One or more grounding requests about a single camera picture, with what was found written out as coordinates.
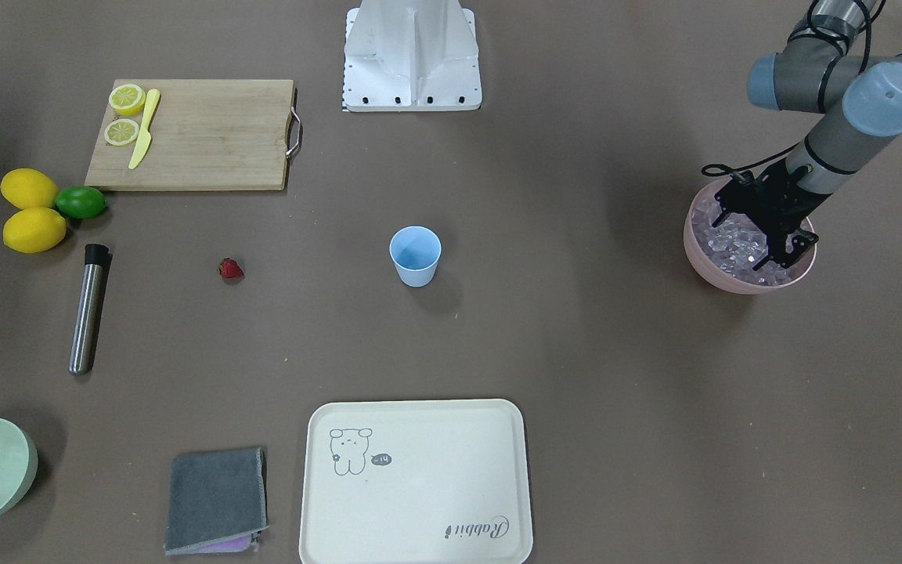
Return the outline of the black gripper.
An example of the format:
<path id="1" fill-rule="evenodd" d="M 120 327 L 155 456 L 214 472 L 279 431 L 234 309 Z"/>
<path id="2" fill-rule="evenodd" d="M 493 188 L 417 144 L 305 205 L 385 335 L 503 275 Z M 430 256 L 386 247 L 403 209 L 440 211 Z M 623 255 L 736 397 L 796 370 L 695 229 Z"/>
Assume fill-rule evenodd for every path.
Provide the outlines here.
<path id="1" fill-rule="evenodd" d="M 770 164 L 761 175 L 753 175 L 751 168 L 730 168 L 725 164 L 709 164 L 702 168 L 704 176 L 731 177 L 730 182 L 716 193 L 722 211 L 712 221 L 719 227 L 728 215 L 745 215 L 763 234 L 767 253 L 754 265 L 754 272 L 769 262 L 783 269 L 792 267 L 804 252 L 813 249 L 819 236 L 802 228 L 802 222 L 820 206 L 819 193 L 802 188 L 799 182 L 814 170 L 803 164 L 789 171 L 786 160 Z"/>

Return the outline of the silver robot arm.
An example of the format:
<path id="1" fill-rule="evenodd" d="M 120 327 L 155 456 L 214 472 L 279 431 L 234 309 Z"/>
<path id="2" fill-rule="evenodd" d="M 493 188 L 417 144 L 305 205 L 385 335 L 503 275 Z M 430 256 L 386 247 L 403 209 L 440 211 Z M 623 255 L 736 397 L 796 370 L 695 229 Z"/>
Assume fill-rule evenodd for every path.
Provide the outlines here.
<path id="1" fill-rule="evenodd" d="M 770 110 L 815 112 L 820 120 L 805 138 L 751 165 L 704 167 L 705 176 L 729 176 L 716 193 L 722 211 L 745 215 L 765 235 L 767 250 L 756 261 L 788 268 L 817 243 L 802 222 L 820 204 L 902 135 L 902 53 L 861 56 L 854 42 L 872 38 L 873 15 L 881 1 L 813 1 L 784 50 L 766 55 L 749 72 L 748 97 Z"/>

